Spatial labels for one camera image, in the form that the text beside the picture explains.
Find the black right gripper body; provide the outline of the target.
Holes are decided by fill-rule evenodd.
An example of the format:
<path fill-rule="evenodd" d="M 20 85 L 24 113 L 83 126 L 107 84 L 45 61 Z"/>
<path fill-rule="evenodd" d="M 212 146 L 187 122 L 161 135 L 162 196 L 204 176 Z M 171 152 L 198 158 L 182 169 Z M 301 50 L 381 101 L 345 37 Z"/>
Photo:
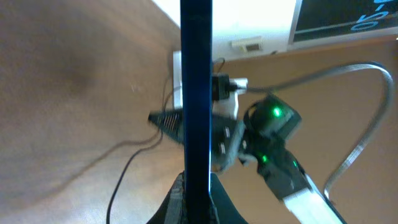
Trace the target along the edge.
<path fill-rule="evenodd" d="M 213 115 L 211 130 L 212 172 L 223 173 L 234 164 L 245 128 L 242 120 L 219 114 Z"/>

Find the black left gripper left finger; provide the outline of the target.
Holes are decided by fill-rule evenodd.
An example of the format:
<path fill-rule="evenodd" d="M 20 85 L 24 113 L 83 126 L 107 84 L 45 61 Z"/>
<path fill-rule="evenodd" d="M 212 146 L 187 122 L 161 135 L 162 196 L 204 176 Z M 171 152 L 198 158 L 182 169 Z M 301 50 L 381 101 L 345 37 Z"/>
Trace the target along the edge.
<path fill-rule="evenodd" d="M 158 210 L 147 224 L 182 224 L 186 219 L 184 172 L 179 173 Z"/>

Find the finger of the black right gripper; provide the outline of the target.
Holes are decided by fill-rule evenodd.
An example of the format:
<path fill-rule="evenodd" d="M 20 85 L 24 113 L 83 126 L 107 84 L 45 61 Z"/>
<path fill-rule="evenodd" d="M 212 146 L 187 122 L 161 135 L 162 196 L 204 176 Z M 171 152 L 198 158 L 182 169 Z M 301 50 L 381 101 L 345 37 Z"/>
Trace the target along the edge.
<path fill-rule="evenodd" d="M 179 144 L 184 143 L 183 109 L 151 111 L 148 121 L 173 141 Z"/>

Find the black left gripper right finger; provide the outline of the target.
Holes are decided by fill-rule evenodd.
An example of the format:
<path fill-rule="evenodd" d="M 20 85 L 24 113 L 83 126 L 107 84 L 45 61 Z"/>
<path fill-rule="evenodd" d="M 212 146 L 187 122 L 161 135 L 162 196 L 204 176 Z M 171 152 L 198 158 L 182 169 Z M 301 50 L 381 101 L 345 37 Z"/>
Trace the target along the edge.
<path fill-rule="evenodd" d="M 217 210 L 220 224 L 248 224 L 241 216 L 230 197 L 226 193 L 218 176 L 214 173 L 210 175 L 211 197 Z"/>

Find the blue Samsung Galaxy smartphone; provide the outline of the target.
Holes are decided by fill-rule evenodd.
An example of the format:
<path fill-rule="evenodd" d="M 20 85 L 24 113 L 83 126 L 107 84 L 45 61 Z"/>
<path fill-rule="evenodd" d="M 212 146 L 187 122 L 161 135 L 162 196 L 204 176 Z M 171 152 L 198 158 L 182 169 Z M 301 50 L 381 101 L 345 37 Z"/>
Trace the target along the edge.
<path fill-rule="evenodd" d="M 209 223 L 212 1 L 181 0 L 185 203 L 189 223 Z"/>

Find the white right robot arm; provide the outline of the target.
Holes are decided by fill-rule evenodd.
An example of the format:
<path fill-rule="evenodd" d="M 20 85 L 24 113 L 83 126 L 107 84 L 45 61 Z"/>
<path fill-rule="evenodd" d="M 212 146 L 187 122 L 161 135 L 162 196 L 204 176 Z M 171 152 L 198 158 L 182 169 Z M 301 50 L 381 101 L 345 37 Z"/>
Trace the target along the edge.
<path fill-rule="evenodd" d="M 155 111 L 148 120 L 177 143 L 183 143 L 183 109 Z M 243 120 L 212 117 L 212 165 L 223 172 L 235 159 L 257 161 L 257 173 L 278 201 L 300 223 L 346 223 L 319 192 L 285 142 L 301 122 L 300 115 L 274 95 L 254 103 Z M 147 223 L 189 223 L 185 208 L 184 174 L 180 173 L 155 215 Z M 205 223 L 248 223 L 237 211 L 217 176 L 210 180 L 210 220 Z"/>

